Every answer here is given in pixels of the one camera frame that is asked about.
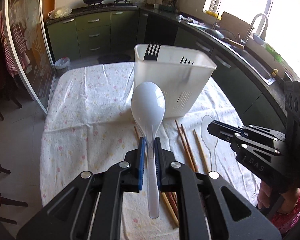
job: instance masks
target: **kitchen cabinet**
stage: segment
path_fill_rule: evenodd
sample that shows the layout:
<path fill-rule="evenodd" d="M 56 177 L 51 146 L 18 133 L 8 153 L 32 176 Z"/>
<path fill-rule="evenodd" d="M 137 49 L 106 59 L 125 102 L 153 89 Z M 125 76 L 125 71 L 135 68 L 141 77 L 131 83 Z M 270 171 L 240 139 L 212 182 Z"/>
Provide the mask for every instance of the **kitchen cabinet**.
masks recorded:
<path fill-rule="evenodd" d="M 138 33 L 137 33 L 137 44 L 145 43 L 147 21 L 148 21 L 148 14 L 144 11 L 140 11 Z"/>
<path fill-rule="evenodd" d="M 49 25 L 48 33 L 56 61 L 62 57 L 71 60 L 80 58 L 75 18 Z"/>
<path fill-rule="evenodd" d="M 136 45 L 139 11 L 111 12 L 111 52 L 133 49 Z"/>
<path fill-rule="evenodd" d="M 261 91 L 231 60 L 218 50 L 213 49 L 211 59 L 217 65 L 212 78 L 241 117 L 261 95 Z"/>
<path fill-rule="evenodd" d="M 211 55 L 213 47 L 204 42 L 201 39 L 198 39 L 196 36 L 185 31 L 182 28 L 178 28 L 176 39 L 174 41 L 174 46 L 182 47 L 187 49 L 197 49 L 207 54 Z"/>
<path fill-rule="evenodd" d="M 149 14 L 146 26 L 145 43 L 161 43 L 162 45 L 174 45 L 178 31 L 178 25 L 162 19 L 159 16 Z"/>
<path fill-rule="evenodd" d="M 81 58 L 110 52 L 110 26 L 100 26 L 77 32 Z"/>
<path fill-rule="evenodd" d="M 285 133 L 285 128 L 264 95 L 260 95 L 258 99 L 249 107 L 249 109 L 241 116 L 244 125 L 257 125 Z"/>
<path fill-rule="evenodd" d="M 76 17 L 77 31 L 111 24 L 111 12 L 91 13 Z"/>

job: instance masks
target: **gas stove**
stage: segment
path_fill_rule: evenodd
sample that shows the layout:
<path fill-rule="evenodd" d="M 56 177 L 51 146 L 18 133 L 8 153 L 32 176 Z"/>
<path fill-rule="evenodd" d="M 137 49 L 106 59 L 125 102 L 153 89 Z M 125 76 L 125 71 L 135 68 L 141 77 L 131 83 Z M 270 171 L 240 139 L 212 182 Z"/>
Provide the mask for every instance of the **gas stove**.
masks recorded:
<path fill-rule="evenodd" d="M 128 1 L 115 1 L 114 3 L 96 3 L 96 4 L 89 4 L 83 11 L 89 11 L 94 9 L 100 8 L 109 8 L 109 7 L 117 7 L 117 6 L 133 6 L 131 2 Z"/>

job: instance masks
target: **white tablecloth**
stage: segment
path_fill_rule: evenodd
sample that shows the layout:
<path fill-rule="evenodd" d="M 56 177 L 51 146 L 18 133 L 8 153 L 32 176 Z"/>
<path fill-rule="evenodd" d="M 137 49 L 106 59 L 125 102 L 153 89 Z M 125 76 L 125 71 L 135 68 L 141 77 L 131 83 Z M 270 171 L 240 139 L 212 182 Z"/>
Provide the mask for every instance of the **white tablecloth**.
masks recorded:
<path fill-rule="evenodd" d="M 42 135 L 40 187 L 43 205 L 80 172 L 106 171 L 123 160 L 127 151 L 137 148 L 130 109 L 133 72 L 134 63 L 127 62 L 70 70 L 60 78 Z M 192 131 L 196 129 L 200 135 L 201 120 L 206 114 L 230 125 L 242 125 L 234 107 L 210 78 L 188 114 L 178 119 L 187 130 L 199 172 L 203 172 L 203 168 Z M 186 163 L 174 119 L 163 120 L 157 135 L 163 149 L 172 151 L 176 160 Z M 256 204 L 260 180 L 237 163 L 229 143 L 219 140 L 216 154 L 218 172 Z M 124 194 L 121 238 L 178 239 L 178 230 L 173 228 L 163 202 L 159 218 L 149 218 L 146 165 L 144 174 L 142 192 Z"/>

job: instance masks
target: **wooden chopstick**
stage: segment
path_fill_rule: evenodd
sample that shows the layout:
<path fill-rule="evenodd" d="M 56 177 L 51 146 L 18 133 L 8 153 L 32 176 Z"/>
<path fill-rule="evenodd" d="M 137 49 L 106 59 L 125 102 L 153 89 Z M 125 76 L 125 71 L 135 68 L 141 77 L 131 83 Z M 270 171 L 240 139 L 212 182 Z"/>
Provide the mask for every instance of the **wooden chopstick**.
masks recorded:
<path fill-rule="evenodd" d="M 185 152 L 186 152 L 186 156 L 188 157 L 188 163 L 189 163 L 189 166 L 190 166 L 191 170 L 194 171 L 194 170 L 195 170 L 195 169 L 194 169 L 194 164 L 193 164 L 193 162 L 192 162 L 192 159 L 191 159 L 189 150 L 188 150 L 188 148 L 187 148 L 187 146 L 186 146 L 185 140 L 183 139 L 182 132 L 181 132 L 181 130 L 180 130 L 180 127 L 179 127 L 179 125 L 178 125 L 177 120 L 174 120 L 174 121 L 176 122 L 177 129 L 178 129 L 178 132 L 179 132 L 179 135 L 180 135 L 180 138 L 181 138 L 183 147 L 184 147 Z"/>
<path fill-rule="evenodd" d="M 174 213 L 174 211 L 173 211 L 173 209 L 172 209 L 172 207 L 171 207 L 171 204 L 170 204 L 170 202 L 169 202 L 169 200 L 168 200 L 166 194 L 165 194 L 165 193 L 161 193 L 161 196 L 162 196 L 163 201 L 164 201 L 164 203 L 166 204 L 166 206 L 167 206 L 167 208 L 168 208 L 168 210 L 169 210 L 169 213 L 170 213 L 170 215 L 171 215 L 171 217 L 172 217 L 172 219 L 173 219 L 173 222 L 175 223 L 175 225 L 176 225 L 177 227 L 179 227 L 179 221 L 178 221 L 178 218 L 176 217 L 176 215 L 175 215 L 175 213 Z"/>
<path fill-rule="evenodd" d="M 197 164 L 196 164 L 196 162 L 195 162 L 195 158 L 194 158 L 194 156 L 193 156 L 193 153 L 192 153 L 192 150 L 191 150 L 191 147 L 190 147 L 190 143 L 189 143 L 189 141 L 188 141 L 188 137 L 187 137 L 187 134 L 186 134 L 186 130 L 185 130 L 185 128 L 183 127 L 183 124 L 181 124 L 181 129 L 182 129 L 183 134 L 185 135 L 185 138 L 186 138 L 187 146 L 188 146 L 188 149 L 189 149 L 189 154 L 190 154 L 190 157 L 191 157 L 191 160 L 192 160 L 192 164 L 193 164 L 193 166 L 194 166 L 194 170 L 193 170 L 193 171 L 199 172 L 198 166 L 197 166 Z"/>
<path fill-rule="evenodd" d="M 134 130 L 135 130 L 136 135 L 137 135 L 137 140 L 139 141 L 140 140 L 140 135 L 139 135 L 139 132 L 138 132 L 138 128 L 135 126 Z"/>
<path fill-rule="evenodd" d="M 138 132 L 138 128 L 135 126 L 134 130 L 136 132 L 136 135 L 138 137 L 138 140 L 140 139 L 140 135 Z M 177 227 L 179 227 L 179 221 L 178 221 L 178 207 L 177 207 L 177 201 L 174 198 L 174 194 L 172 192 L 166 192 L 166 193 L 161 193 L 162 198 L 169 210 L 169 213 L 176 224 Z"/>
<path fill-rule="evenodd" d="M 204 154 L 204 150 L 202 148 L 202 145 L 201 145 L 199 136 L 197 135 L 197 132 L 195 130 L 193 130 L 193 133 L 194 133 L 194 137 L 195 137 L 195 139 L 197 141 L 197 145 L 198 145 L 198 148 L 199 148 L 199 152 L 200 152 L 200 156 L 201 156 L 201 161 L 202 161 L 202 164 L 203 164 L 204 172 L 205 172 L 205 174 L 208 174 L 209 171 L 210 171 L 210 169 L 209 169 L 209 166 L 208 166 L 206 155 Z"/>

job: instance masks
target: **black mat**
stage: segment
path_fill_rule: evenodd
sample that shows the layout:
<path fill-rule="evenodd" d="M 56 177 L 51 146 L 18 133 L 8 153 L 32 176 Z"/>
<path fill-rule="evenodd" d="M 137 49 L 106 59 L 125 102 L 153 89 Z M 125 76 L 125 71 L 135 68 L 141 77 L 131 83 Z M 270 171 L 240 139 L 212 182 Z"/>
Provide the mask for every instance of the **black mat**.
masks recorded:
<path fill-rule="evenodd" d="M 113 55 L 101 56 L 98 58 L 99 64 L 128 62 L 130 60 L 131 60 L 131 57 L 126 54 L 113 54 Z"/>

